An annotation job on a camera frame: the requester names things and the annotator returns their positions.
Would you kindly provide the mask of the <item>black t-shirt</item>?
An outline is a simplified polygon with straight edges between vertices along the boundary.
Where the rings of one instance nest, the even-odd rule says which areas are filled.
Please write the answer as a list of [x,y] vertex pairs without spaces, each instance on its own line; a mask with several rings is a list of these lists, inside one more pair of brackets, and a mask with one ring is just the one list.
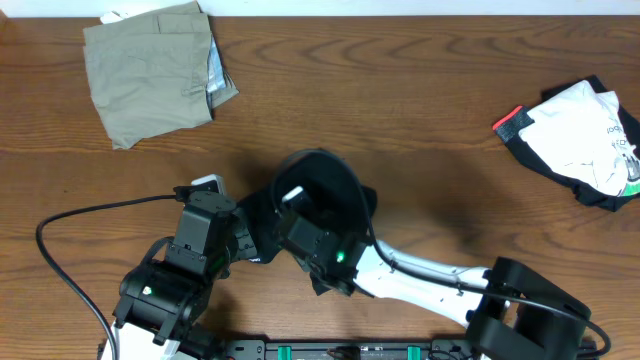
[[281,163],[269,183],[238,203],[257,250],[251,262],[268,264],[280,252],[275,227],[286,212],[282,199],[298,186],[310,198],[303,212],[316,224],[326,220],[334,231],[368,230],[378,205],[376,190],[361,184],[337,155],[324,149],[300,150]]

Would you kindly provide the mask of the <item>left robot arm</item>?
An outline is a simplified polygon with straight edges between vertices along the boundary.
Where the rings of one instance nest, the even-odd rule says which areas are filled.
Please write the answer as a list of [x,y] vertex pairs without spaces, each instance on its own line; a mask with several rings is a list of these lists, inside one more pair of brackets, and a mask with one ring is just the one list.
[[248,220],[220,190],[187,187],[176,234],[156,241],[122,280],[101,359],[223,359],[224,342],[197,323],[216,280],[258,250]]

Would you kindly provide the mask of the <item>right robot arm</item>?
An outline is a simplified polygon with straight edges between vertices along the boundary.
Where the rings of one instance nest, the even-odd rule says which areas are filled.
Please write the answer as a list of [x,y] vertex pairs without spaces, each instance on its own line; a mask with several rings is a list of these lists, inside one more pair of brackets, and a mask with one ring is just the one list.
[[579,359],[588,307],[526,265],[500,257],[492,268],[418,258],[370,239],[335,232],[292,212],[276,227],[281,248],[316,285],[345,294],[405,301],[463,326],[488,359]]

